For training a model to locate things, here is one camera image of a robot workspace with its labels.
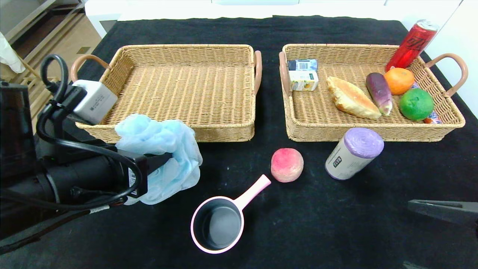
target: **bread roll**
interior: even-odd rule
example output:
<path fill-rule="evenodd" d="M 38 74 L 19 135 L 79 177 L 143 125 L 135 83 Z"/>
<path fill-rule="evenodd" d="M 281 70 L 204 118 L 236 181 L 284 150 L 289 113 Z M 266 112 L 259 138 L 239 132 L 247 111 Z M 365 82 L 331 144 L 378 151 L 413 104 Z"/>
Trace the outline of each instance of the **bread roll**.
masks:
<path fill-rule="evenodd" d="M 328 77 L 327 84 L 335 106 L 360 118 L 378 119 L 379 109 L 357 86 L 345 80 Z"/>

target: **pink saucepan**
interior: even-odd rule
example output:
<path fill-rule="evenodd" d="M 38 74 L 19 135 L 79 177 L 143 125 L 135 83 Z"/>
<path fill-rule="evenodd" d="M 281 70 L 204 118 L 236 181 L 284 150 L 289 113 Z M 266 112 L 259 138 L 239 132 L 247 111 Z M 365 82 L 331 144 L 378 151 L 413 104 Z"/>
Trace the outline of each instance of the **pink saucepan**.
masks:
<path fill-rule="evenodd" d="M 231 249 L 244 229 L 242 209 L 271 181 L 262 175 L 237 199 L 216 196 L 198 206 L 191 220 L 191 236 L 204 252 L 219 254 Z"/>

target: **food item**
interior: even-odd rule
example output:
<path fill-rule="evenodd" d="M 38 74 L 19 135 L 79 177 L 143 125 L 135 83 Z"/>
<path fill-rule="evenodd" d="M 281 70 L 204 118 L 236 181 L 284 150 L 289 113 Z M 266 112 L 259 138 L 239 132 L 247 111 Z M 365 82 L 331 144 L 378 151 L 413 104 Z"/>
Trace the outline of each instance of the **food item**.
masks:
<path fill-rule="evenodd" d="M 365 80 L 374 104 L 384 115 L 390 115 L 392 108 L 391 92 L 387 81 L 380 73 L 370 73 Z"/>
<path fill-rule="evenodd" d="M 413 73 L 404 68 L 390 69 L 383 77 L 390 87 L 390 92 L 394 95 L 404 94 L 415 82 Z"/>
<path fill-rule="evenodd" d="M 420 89 L 410 89 L 400 98 L 400 112 L 412 121 L 422 121 L 433 111 L 432 96 Z"/>
<path fill-rule="evenodd" d="M 428 115 L 424 120 L 424 123 L 429 123 L 429 124 L 443 124 L 442 119 L 440 119 L 440 116 L 438 116 L 438 113 L 433 110 L 430 115 Z"/>
<path fill-rule="evenodd" d="M 292 90 L 312 91 L 319 84 L 315 71 L 289 71 Z"/>
<path fill-rule="evenodd" d="M 280 148 L 272 155 L 271 173 L 278 182 L 291 182 L 299 178 L 304 169 L 304 159 L 293 148 Z"/>
<path fill-rule="evenodd" d="M 317 72 L 317 60 L 316 59 L 298 59 L 287 61 L 287 66 L 290 71 L 315 71 Z"/>
<path fill-rule="evenodd" d="M 378 119 L 379 109 L 357 86 L 345 80 L 328 77 L 327 84 L 335 106 L 340 110 L 360 118 Z"/>
<path fill-rule="evenodd" d="M 338 180 L 351 178 L 383 150 L 382 137 L 367 128 L 351 128 L 326 161 L 327 173 Z"/>

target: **small orange item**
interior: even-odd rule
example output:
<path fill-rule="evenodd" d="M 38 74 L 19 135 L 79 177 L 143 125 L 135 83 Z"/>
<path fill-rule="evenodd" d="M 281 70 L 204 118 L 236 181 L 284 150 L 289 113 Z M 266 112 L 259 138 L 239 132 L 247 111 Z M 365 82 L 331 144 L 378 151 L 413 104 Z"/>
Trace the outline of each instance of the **small orange item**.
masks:
<path fill-rule="evenodd" d="M 415 76 L 411 71 L 399 67 L 390 69 L 383 77 L 394 95 L 404 94 L 415 82 Z"/>

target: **peach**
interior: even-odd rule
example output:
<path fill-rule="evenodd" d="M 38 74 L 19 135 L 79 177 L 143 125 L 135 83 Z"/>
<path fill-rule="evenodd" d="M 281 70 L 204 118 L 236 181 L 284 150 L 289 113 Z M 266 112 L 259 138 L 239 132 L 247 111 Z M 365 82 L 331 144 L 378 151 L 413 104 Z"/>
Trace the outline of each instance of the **peach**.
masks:
<path fill-rule="evenodd" d="M 272 155 L 271 173 L 279 182 L 296 180 L 304 169 L 304 159 L 293 148 L 280 148 Z"/>

